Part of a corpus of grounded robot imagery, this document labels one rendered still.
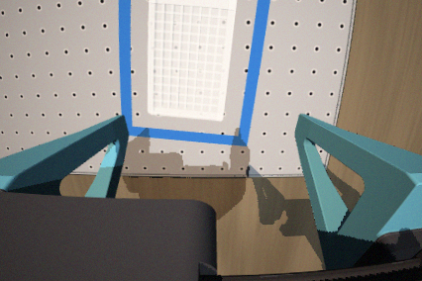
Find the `grey perforated base plate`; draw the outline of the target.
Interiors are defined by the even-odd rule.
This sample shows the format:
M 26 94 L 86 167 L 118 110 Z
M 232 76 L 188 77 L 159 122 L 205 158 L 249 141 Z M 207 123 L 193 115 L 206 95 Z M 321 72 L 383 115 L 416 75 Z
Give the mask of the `grey perforated base plate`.
M 258 0 L 237 0 L 223 120 L 148 112 L 149 0 L 131 0 L 133 127 L 238 136 Z M 336 127 L 356 0 L 270 0 L 247 146 L 130 136 L 121 176 L 304 176 L 300 114 Z M 0 0 L 0 158 L 122 115 L 119 0 Z

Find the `white well plate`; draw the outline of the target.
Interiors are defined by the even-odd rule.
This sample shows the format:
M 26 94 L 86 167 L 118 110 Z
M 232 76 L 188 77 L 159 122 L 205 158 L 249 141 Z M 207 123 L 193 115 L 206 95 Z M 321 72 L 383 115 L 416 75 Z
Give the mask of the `white well plate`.
M 236 6 L 237 0 L 149 0 L 149 114 L 222 122 Z

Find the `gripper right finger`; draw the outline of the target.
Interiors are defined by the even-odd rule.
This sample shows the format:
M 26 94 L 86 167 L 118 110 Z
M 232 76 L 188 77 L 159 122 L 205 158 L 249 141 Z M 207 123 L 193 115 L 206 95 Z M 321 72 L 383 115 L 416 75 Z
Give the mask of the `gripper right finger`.
M 422 229 L 422 155 L 305 114 L 294 135 L 326 270 L 352 267 L 383 234 Z M 315 143 L 363 178 L 351 212 Z

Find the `blue tape outline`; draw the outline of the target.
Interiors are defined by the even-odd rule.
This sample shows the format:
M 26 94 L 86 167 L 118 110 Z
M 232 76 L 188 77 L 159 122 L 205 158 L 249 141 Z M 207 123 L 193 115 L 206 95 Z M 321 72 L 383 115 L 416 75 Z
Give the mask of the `blue tape outline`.
M 131 91 L 131 0 L 119 0 L 119 60 L 121 111 L 130 136 L 247 146 L 255 104 L 270 0 L 258 0 L 238 136 L 133 127 Z

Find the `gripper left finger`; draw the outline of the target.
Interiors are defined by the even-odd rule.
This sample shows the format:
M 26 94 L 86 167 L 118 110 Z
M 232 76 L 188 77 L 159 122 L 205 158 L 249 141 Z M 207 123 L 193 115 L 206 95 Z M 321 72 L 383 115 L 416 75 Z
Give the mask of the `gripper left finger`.
M 0 189 L 12 193 L 61 196 L 61 180 L 108 145 L 84 197 L 115 198 L 129 131 L 124 115 L 80 132 L 0 158 Z

